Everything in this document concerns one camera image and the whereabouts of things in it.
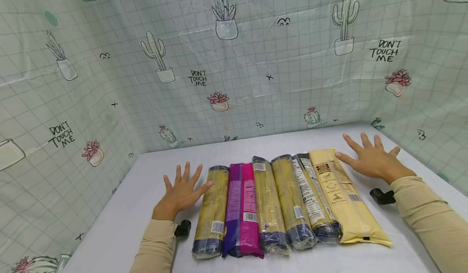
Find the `beige long sleeve shirt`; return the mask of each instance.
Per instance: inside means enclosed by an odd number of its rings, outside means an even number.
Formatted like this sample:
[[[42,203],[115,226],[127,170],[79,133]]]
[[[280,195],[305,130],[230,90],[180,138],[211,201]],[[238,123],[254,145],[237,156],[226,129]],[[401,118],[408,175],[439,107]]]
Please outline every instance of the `beige long sleeve shirt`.
[[[468,272],[468,223],[421,178],[399,178],[390,187],[401,217],[419,235],[441,272]],[[172,221],[151,220],[130,273],[170,273],[176,227]]]

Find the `white table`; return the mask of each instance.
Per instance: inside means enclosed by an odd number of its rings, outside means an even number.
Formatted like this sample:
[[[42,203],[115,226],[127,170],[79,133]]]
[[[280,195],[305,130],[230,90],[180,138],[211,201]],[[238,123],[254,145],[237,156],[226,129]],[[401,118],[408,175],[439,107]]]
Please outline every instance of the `white table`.
[[[202,163],[204,168],[198,183],[202,184],[206,181],[210,166],[250,162],[252,156],[271,160],[282,154],[331,147],[356,156],[341,134],[346,132],[360,142],[361,131],[367,132],[369,137],[380,134],[369,125],[351,124],[143,154],[86,234],[65,267],[65,273],[129,272],[152,209],[165,193],[163,175],[167,174],[173,181],[178,164],[184,166],[186,161],[190,161],[193,172]],[[381,138],[386,150],[396,146],[382,134]],[[398,158],[424,178],[455,211],[468,219],[468,198],[404,150],[401,150]],[[369,195],[373,188],[379,187],[386,192],[389,187],[383,181],[363,177],[347,165],[344,168],[364,202],[392,240],[393,248],[372,243],[346,246],[318,243],[307,251],[293,251],[289,257],[266,256],[261,260],[251,256],[240,259],[228,256],[225,259],[218,257],[196,261],[192,258],[191,248],[201,206],[200,199],[192,209],[180,213],[176,219],[176,223],[183,219],[190,220],[192,229],[186,240],[178,241],[172,272],[439,272],[416,234],[398,216],[396,207],[378,206]]]

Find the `pink pasta package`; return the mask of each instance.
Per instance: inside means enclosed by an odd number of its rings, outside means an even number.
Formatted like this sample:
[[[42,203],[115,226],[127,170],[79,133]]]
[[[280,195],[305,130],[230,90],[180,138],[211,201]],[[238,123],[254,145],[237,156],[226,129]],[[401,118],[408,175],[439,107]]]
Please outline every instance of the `pink pasta package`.
[[[223,257],[229,254],[238,258],[246,255],[263,258],[252,164],[237,163],[229,169]]]

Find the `cactus print backdrop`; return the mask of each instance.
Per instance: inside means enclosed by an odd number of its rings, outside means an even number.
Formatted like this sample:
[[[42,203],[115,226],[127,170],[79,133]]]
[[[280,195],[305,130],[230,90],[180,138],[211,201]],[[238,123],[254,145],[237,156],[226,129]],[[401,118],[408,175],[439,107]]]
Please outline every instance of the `cactus print backdrop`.
[[[141,153],[366,122],[468,193],[468,0],[0,0],[0,273]]]

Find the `plastic wrapping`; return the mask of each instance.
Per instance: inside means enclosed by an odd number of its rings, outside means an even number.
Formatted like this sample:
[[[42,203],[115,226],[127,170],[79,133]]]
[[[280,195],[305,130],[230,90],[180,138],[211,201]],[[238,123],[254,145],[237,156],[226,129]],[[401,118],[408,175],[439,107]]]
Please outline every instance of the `plastic wrapping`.
[[[335,157],[335,149],[309,152],[320,186],[333,215],[341,225],[341,243],[380,243],[391,247],[392,242]]]
[[[338,243],[341,239],[341,228],[327,204],[308,153],[293,155],[292,165],[312,231],[320,242]]]
[[[251,163],[229,167],[229,192],[223,257],[254,255],[263,258],[258,231],[254,171]]]
[[[288,241],[295,249],[311,248],[317,242],[310,228],[309,218],[304,213],[306,207],[296,180],[291,155],[278,156],[271,161],[276,188]]]
[[[192,255],[197,260],[217,257],[222,253],[229,168],[221,165],[210,167],[208,181],[213,185],[203,196],[192,248]]]
[[[289,245],[273,169],[264,158],[252,158],[260,244],[267,254],[289,255]]]

